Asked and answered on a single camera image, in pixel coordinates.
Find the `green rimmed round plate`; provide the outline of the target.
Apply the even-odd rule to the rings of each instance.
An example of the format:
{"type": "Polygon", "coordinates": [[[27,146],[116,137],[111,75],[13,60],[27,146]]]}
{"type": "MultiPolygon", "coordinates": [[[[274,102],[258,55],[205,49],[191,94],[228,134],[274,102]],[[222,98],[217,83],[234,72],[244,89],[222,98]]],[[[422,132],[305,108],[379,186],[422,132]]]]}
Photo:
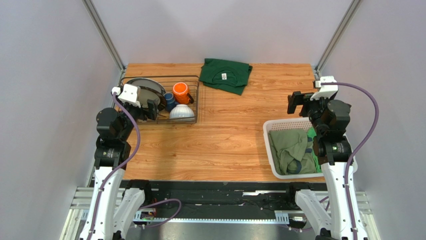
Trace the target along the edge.
{"type": "Polygon", "coordinates": [[[142,87],[150,88],[161,93],[162,95],[166,93],[165,88],[159,82],[150,78],[136,77],[136,78],[132,78],[128,80],[126,83],[134,85],[134,86],[139,86],[141,88],[142,87]]]}

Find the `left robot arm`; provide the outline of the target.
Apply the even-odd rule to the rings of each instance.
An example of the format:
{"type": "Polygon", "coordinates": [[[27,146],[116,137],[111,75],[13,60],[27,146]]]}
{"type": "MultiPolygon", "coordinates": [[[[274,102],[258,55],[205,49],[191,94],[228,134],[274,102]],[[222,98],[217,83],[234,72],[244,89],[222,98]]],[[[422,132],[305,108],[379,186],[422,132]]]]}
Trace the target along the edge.
{"type": "Polygon", "coordinates": [[[127,163],[139,147],[131,149],[128,138],[137,129],[143,110],[116,102],[120,110],[105,108],[96,116],[99,134],[94,153],[94,187],[88,217],[80,240],[124,240],[139,207],[151,195],[147,180],[131,180],[117,204],[119,188],[127,163]]]}

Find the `brown rimmed round plate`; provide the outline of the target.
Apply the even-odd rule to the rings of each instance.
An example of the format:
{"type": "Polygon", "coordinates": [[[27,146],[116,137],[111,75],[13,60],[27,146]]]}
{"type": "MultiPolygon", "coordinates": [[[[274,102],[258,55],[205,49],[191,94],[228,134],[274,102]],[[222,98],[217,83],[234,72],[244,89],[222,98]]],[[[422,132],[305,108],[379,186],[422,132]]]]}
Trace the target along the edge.
{"type": "Polygon", "coordinates": [[[140,87],[140,94],[138,95],[138,99],[140,101],[141,107],[148,107],[147,101],[154,100],[157,103],[158,112],[164,110],[166,108],[166,100],[165,97],[158,91],[153,90],[148,87],[140,87]]]}

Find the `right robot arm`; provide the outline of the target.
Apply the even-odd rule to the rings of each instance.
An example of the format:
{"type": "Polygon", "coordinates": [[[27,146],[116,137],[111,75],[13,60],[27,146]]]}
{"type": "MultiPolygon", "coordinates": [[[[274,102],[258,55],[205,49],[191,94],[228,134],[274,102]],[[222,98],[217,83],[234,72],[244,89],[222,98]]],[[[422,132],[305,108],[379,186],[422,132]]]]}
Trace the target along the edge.
{"type": "Polygon", "coordinates": [[[288,114],[301,106],[315,130],[313,151],[318,158],[327,187],[327,212],[314,191],[301,189],[295,203],[303,211],[317,240],[367,240],[353,184],[352,147],[346,137],[351,106],[334,98],[313,98],[313,93],[293,92],[288,96],[288,114]]]}

